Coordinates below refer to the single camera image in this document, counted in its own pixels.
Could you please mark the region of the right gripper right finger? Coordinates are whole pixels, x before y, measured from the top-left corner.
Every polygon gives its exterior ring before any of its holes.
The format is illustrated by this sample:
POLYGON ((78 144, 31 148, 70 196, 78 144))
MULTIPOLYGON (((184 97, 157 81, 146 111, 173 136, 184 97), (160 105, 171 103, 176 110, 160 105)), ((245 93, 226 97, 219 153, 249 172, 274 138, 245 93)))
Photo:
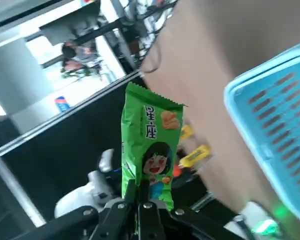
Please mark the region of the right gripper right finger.
POLYGON ((241 240, 242 237, 187 207, 171 211, 149 198, 150 183, 138 187, 138 238, 140 240, 241 240))

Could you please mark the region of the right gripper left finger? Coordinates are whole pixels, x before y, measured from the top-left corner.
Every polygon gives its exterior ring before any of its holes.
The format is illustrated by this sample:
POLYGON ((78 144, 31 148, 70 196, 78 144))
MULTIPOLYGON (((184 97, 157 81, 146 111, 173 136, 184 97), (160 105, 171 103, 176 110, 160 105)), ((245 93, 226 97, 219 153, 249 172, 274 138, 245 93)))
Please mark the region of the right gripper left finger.
POLYGON ((135 203, 137 185, 129 180, 124 200, 98 212, 81 206, 22 235, 23 240, 120 240, 135 203))

